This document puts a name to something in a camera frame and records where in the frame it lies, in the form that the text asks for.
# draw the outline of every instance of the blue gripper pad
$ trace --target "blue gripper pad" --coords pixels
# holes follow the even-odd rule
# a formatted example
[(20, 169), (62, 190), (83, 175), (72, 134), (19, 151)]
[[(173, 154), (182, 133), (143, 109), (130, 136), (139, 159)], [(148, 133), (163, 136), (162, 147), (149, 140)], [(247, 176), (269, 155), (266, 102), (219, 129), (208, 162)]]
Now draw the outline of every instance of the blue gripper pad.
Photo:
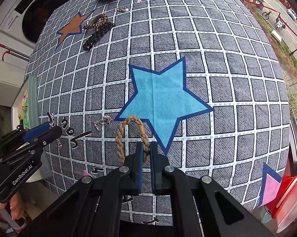
[(50, 129), (50, 122), (45, 122), (37, 127), (32, 128), (31, 130), (27, 131), (23, 141), (24, 142), (31, 142), (34, 138), (40, 136), (41, 134), (47, 132)]
[(151, 185), (152, 185), (152, 193), (155, 191), (155, 166), (154, 166), (154, 152), (152, 152), (152, 146), (150, 146), (150, 163), (151, 163)]
[(134, 172), (135, 175), (138, 174), (138, 186), (137, 191), (141, 193), (142, 185), (143, 185), (143, 143), (137, 142), (135, 149), (135, 161), (134, 161), (134, 169), (138, 170), (138, 172)]

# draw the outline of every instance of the dryer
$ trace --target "dryer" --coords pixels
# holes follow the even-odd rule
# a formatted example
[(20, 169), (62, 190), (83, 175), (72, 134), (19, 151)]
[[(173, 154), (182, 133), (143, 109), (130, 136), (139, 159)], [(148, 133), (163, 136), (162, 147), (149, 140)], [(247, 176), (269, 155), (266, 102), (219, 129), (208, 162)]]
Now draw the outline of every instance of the dryer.
[(5, 0), (0, 6), (0, 31), (35, 46), (53, 11), (69, 0)]

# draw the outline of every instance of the human hand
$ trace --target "human hand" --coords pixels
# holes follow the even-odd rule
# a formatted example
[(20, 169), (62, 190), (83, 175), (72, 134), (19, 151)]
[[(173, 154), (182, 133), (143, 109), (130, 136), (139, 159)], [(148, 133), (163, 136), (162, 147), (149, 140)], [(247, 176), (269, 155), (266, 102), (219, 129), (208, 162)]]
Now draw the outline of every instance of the human hand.
[[(0, 210), (5, 208), (6, 205), (7, 203), (0, 203)], [(25, 208), (18, 192), (14, 196), (12, 196), (9, 201), (9, 205), (11, 210), (11, 217), (13, 220), (20, 219), (24, 215)]]

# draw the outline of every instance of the fingernail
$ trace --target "fingernail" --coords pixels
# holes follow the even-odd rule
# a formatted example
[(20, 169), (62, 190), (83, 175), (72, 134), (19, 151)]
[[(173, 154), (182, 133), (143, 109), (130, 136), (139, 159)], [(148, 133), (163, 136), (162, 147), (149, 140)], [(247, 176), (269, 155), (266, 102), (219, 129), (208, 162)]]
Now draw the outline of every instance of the fingernail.
[(7, 203), (0, 203), (0, 207), (5, 207)]

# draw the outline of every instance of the tan braided loop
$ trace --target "tan braided loop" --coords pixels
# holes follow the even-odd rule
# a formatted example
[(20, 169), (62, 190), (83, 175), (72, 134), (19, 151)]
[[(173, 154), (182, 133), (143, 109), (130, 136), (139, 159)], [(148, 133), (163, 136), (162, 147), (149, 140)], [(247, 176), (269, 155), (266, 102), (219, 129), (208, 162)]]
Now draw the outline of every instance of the tan braided loop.
[(117, 146), (117, 152), (118, 152), (119, 160), (122, 163), (124, 163), (125, 156), (124, 156), (123, 144), (122, 144), (122, 135), (124, 133), (123, 128), (126, 125), (129, 125), (131, 122), (135, 122), (139, 126), (140, 133), (141, 133), (141, 139), (142, 139), (142, 142), (144, 143), (144, 146), (143, 146), (144, 147), (143, 162), (146, 163), (147, 162), (147, 156), (149, 156), (148, 136), (145, 133), (143, 122), (139, 118), (137, 118), (137, 117), (135, 117), (133, 115), (129, 116), (127, 119), (125, 119), (119, 125), (119, 129), (118, 129), (118, 132), (117, 132), (117, 135), (116, 135), (116, 146)]

